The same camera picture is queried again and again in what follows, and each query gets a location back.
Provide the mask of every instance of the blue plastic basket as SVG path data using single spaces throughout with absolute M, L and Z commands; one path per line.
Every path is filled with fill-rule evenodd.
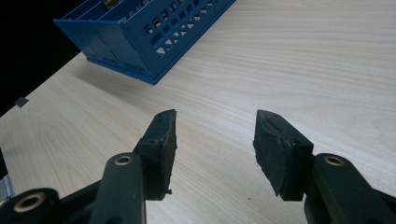
M 88 61 L 155 85 L 235 0 L 116 1 L 53 21 Z

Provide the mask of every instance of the light wood tabletop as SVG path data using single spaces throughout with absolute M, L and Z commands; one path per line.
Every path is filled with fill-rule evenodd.
M 86 187 L 175 109 L 173 194 L 147 201 L 148 223 L 306 223 L 256 162 L 263 109 L 396 196 L 395 12 L 391 0 L 236 1 L 155 86 L 80 53 L 0 118 L 14 191 Z

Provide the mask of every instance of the metal ring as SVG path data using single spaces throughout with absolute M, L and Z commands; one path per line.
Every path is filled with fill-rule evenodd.
M 343 166 L 345 165 L 344 161 L 342 161 L 341 159 L 334 157 L 334 156 L 327 156 L 324 158 L 324 160 L 329 163 L 330 165 L 334 165 L 334 166 Z
M 43 192 L 34 193 L 21 199 L 14 205 L 14 211 L 23 213 L 37 208 L 46 200 L 46 195 Z
M 126 165 L 126 164 L 131 163 L 132 161 L 133 161 L 133 159 L 130 156 L 121 156 L 116 159 L 115 163 L 117 165 Z

